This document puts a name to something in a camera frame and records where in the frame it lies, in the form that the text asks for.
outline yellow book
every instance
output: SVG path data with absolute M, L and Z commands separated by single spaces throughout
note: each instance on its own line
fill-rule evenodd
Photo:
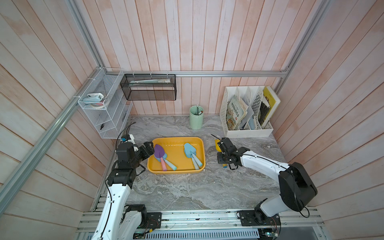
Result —
M 265 98 L 267 99 L 269 106 L 271 107 L 265 116 L 265 119 L 263 123 L 261 124 L 262 128 L 266 126 L 268 121 L 271 119 L 272 115 L 275 113 L 277 107 L 280 104 L 280 98 L 277 96 L 277 94 L 273 91 L 273 89 L 270 86 L 266 86 L 263 90 L 263 94 Z

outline metal rail base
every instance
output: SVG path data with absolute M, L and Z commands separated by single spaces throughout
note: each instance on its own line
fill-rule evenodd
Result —
M 318 211 L 314 207 L 308 207 L 311 216 L 304 218 L 299 212 L 286 211 L 280 213 L 281 228 L 287 227 L 313 227 L 316 233 L 319 233 L 318 239 L 328 239 L 321 234 L 324 222 L 321 219 Z M 255 236 L 241 235 L 244 232 L 256 230 L 258 228 L 270 228 L 271 226 L 252 226 L 243 227 L 240 219 L 237 217 L 237 211 L 240 210 L 252 210 L 252 209 L 219 209 L 219 210 L 167 210 L 167 211 L 156 211 L 162 213 L 161 228 L 154 230 L 151 234 L 146 235 L 146 239 L 149 237 L 155 239 L 167 239 L 176 238 L 176 233 L 192 233 L 196 230 L 198 232 L 211 233 L 210 237 L 199 237 L 195 238 L 214 238 L 220 239 L 242 239 L 255 238 Z M 97 227 L 101 216 L 101 212 L 85 212 L 80 220 L 78 229 L 76 231 L 75 240 L 87 240 L 90 239 Z M 220 232 L 238 232 L 237 235 L 227 234 L 227 237 L 220 235 Z

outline book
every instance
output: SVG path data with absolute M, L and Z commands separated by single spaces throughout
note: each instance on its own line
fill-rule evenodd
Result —
M 269 105 L 268 100 L 263 95 L 262 102 L 260 104 L 260 111 L 259 111 L 259 114 L 258 114 L 258 117 L 257 117 L 257 120 L 259 122 L 264 121 L 264 119 L 265 119 L 266 115 L 268 114 L 268 111 L 269 111 L 270 108 L 271 108 L 271 106 Z
M 250 104 L 250 102 L 248 101 L 247 98 L 245 98 L 244 103 L 247 105 L 247 114 L 246 114 L 245 117 L 240 121 L 240 124 L 239 124 L 239 129 L 240 129 L 240 130 L 244 130 L 245 125 L 247 124 L 247 122 L 249 121 L 249 119 L 251 119 L 251 117 L 254 115 L 254 112 L 253 112 L 253 110 L 252 110 L 251 104 Z
M 227 122 L 228 130 L 237 129 L 241 120 L 247 114 L 248 105 L 243 99 L 233 96 L 227 106 L 227 114 L 225 120 Z
M 268 121 L 271 119 L 272 115 L 275 113 L 277 107 L 281 102 L 277 94 L 272 90 L 270 86 L 266 86 L 264 88 L 263 96 L 268 101 L 270 108 L 268 108 L 264 117 L 260 116 L 259 123 L 262 128 L 264 128 L 267 125 Z

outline yellow tray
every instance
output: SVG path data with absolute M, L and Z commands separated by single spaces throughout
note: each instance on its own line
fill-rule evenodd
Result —
M 187 174 L 198 173 L 205 168 L 205 151 L 203 140 L 198 137 L 162 137 L 156 138 L 153 141 L 153 146 L 156 144 L 161 145 L 165 153 L 168 155 L 167 160 L 173 163 L 177 170 L 173 171 L 167 165 L 167 171 L 163 171 L 161 163 L 155 158 L 154 155 L 149 157 L 147 167 L 149 171 L 154 174 Z M 192 159 L 187 158 L 184 153 L 184 144 L 189 142 L 196 148 L 196 157 L 201 161 L 203 166 L 199 170 L 195 170 Z

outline light blue toy shovel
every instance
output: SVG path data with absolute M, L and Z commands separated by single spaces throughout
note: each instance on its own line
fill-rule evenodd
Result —
M 187 157 L 192 158 L 192 162 L 194 163 L 195 170 L 199 170 L 199 167 L 202 167 L 203 164 L 196 157 L 196 148 L 194 148 L 191 144 L 184 144 L 184 153 Z
M 159 157 L 155 157 L 159 162 L 161 162 L 160 158 Z M 167 154 L 164 153 L 164 156 L 163 156 L 163 160 L 164 162 L 170 167 L 172 168 L 173 171 L 176 171 L 177 167 L 175 165 L 173 165 L 170 161 L 168 161 L 167 159 Z

